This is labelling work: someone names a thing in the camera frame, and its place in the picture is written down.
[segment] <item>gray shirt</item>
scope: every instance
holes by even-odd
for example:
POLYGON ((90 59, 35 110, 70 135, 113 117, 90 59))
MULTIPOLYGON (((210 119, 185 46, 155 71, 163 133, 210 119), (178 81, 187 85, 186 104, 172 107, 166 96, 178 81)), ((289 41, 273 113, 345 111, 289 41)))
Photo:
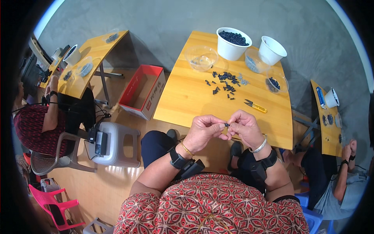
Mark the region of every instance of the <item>gray shirt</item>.
POLYGON ((355 167, 347 175, 347 188, 343 201, 338 201, 333 192, 338 182, 338 175, 333 175, 325 193, 314 207, 325 220, 337 220, 350 217, 355 211, 369 181, 368 171, 355 167))

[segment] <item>silver bangle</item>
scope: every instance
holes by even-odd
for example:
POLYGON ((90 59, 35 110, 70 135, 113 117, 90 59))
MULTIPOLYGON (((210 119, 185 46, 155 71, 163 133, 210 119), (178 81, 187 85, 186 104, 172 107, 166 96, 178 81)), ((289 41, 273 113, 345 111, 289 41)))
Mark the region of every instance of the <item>silver bangle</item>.
POLYGON ((254 151, 252 151, 251 148, 249 148, 249 151, 254 154, 254 153, 257 153, 258 151, 262 150, 262 148, 266 144, 266 140, 267 140, 267 135, 265 134, 265 140, 264 140, 264 142, 257 149, 255 149, 254 151))

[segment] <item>gray concrete wall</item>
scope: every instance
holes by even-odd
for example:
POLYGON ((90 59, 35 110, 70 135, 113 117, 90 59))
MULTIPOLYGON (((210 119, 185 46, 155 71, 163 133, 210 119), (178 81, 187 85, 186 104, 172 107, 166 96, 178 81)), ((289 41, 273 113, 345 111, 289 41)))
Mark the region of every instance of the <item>gray concrete wall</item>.
POLYGON ((113 28, 130 30, 124 45, 133 45, 138 61, 116 52, 104 66, 153 64, 171 71, 192 30, 215 33, 219 27, 240 29, 256 47, 263 35, 279 41, 288 53, 282 65, 292 108, 313 117, 310 79, 334 87, 347 137, 363 138, 369 152, 365 72, 349 33, 325 0, 65 0, 39 42, 52 55, 58 46, 82 45, 113 28))

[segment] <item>pink plastic chair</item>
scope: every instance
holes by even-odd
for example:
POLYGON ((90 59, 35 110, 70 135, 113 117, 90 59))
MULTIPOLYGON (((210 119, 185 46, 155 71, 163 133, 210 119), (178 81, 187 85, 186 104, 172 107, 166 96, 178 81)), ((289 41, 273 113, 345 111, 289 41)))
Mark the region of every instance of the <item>pink plastic chair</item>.
POLYGON ((57 195, 61 192, 64 192, 65 191, 64 188, 60 189, 60 190, 57 190, 57 191, 53 191, 53 192, 41 192, 41 191, 37 190, 36 188, 34 188, 32 185, 28 185, 28 187, 30 188, 31 193, 33 194, 33 196, 34 196, 35 200, 38 202, 38 204, 50 216, 52 216, 53 222, 55 223, 55 225, 56 225, 56 227, 59 231, 63 231, 63 230, 70 229, 70 228, 75 228, 77 226, 86 224, 85 222, 82 222, 82 223, 79 223, 79 224, 68 225, 68 223, 66 221, 66 217, 65 217, 65 210, 68 209, 68 208, 71 208, 73 206, 77 206, 79 204, 79 202, 78 202, 77 199, 75 199, 75 200, 72 200, 72 201, 58 203, 56 201, 54 195, 57 195), (44 205, 51 205, 51 204, 56 205, 60 209, 61 215, 64 219, 64 225, 57 225, 55 217, 52 215, 51 211, 49 211, 44 206, 44 205))

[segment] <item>gold bangle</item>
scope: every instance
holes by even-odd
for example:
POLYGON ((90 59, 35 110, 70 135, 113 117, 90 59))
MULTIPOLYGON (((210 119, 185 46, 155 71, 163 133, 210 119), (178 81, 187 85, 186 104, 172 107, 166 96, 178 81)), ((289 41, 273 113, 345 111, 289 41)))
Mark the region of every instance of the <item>gold bangle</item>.
POLYGON ((183 141, 181 141, 181 145, 183 146, 183 148, 186 150, 186 152, 189 154, 189 155, 192 155, 192 156, 195 156, 193 153, 191 153, 183 144, 183 141))

